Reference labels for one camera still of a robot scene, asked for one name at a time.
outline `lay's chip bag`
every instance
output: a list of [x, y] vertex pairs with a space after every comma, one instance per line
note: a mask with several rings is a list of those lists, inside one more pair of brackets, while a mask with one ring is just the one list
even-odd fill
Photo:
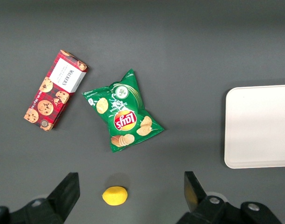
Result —
[[164, 131], [145, 110], [132, 69], [120, 82], [82, 94], [108, 125], [113, 152]]

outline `cardboard box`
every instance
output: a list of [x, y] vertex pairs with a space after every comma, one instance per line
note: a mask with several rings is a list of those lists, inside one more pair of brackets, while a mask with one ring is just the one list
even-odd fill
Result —
[[88, 69], [75, 56], [60, 50], [24, 119], [45, 131], [51, 130]]

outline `cookie illustration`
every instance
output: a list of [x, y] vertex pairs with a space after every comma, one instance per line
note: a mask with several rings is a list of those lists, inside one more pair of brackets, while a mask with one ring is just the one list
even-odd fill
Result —
[[42, 100], [38, 103], [38, 111], [42, 115], [50, 115], [53, 112], [53, 105], [48, 100]]
[[65, 104], [68, 100], [69, 100], [69, 94], [65, 91], [58, 91], [56, 94], [55, 94], [63, 104]]
[[60, 50], [60, 52], [62, 52], [63, 55], [72, 56], [69, 52], [66, 52], [66, 51], [64, 51], [64, 50]]
[[30, 123], [35, 123], [39, 119], [39, 113], [35, 109], [29, 108], [24, 115], [24, 119], [28, 120]]
[[77, 65], [81, 71], [84, 71], [87, 68], [86, 64], [82, 63], [81, 61], [77, 61]]
[[53, 88], [53, 82], [48, 77], [45, 77], [39, 90], [42, 92], [49, 92], [51, 91], [52, 88]]
[[58, 105], [59, 104], [59, 98], [53, 98], [53, 102], [55, 105]]

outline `lay's logo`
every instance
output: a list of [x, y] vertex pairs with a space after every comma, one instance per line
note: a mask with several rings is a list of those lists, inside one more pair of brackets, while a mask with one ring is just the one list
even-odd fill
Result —
[[114, 125], [118, 130], [128, 131], [134, 128], [136, 120], [133, 111], [120, 111], [114, 117]]

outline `potato chip illustration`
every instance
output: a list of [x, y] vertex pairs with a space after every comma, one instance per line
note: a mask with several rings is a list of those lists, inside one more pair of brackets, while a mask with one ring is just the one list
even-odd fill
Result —
[[124, 142], [124, 139], [123, 139], [123, 136], [122, 136], [122, 135], [120, 136], [118, 142], [119, 142], [119, 144], [120, 144], [121, 146], [125, 146], [125, 142]]
[[146, 136], [152, 131], [152, 127], [149, 125], [144, 125], [140, 129], [137, 130], [137, 134], [141, 136]]
[[125, 144], [128, 146], [134, 142], [135, 137], [132, 134], [126, 134], [125, 136], [123, 136], [123, 139]]
[[116, 135], [111, 137], [111, 143], [117, 147], [122, 147], [119, 143], [119, 138], [121, 137], [121, 135]]
[[144, 117], [143, 121], [140, 124], [140, 127], [145, 125], [152, 126], [152, 119], [149, 116]]
[[105, 98], [100, 98], [97, 102], [97, 111], [100, 114], [105, 113], [108, 110], [108, 101]]

